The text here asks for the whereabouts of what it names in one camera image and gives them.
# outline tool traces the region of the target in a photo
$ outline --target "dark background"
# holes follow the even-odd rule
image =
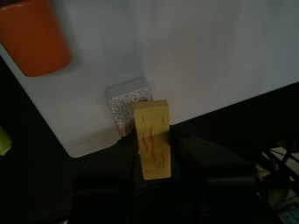
[[[0,157],[0,223],[59,223],[71,212],[74,179],[102,152],[68,156],[2,58],[0,83],[0,124],[14,140]],[[263,149],[298,136],[298,98],[295,83],[175,127],[235,151],[254,165]],[[138,175],[141,190],[149,184]]]
[[[0,223],[48,223],[71,211],[72,180],[95,155],[72,158],[0,58],[0,124],[14,148],[0,157]]]

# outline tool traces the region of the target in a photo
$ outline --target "wooden block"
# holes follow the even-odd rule
[[[166,100],[135,104],[135,128],[145,179],[170,178],[170,108]]]

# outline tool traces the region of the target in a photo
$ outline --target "orange cup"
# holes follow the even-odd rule
[[[23,74],[40,76],[71,62],[71,51],[50,1],[12,2],[0,7],[0,42]]]

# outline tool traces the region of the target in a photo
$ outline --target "speckled sponge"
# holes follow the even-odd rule
[[[145,78],[134,79],[107,89],[110,107],[122,136],[135,127],[134,104],[154,100],[154,92]]]

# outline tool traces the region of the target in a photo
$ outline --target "white board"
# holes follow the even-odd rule
[[[299,2],[52,1],[71,64],[27,78],[6,63],[66,151],[82,157],[121,138],[107,87],[145,76],[171,124],[299,81]]]

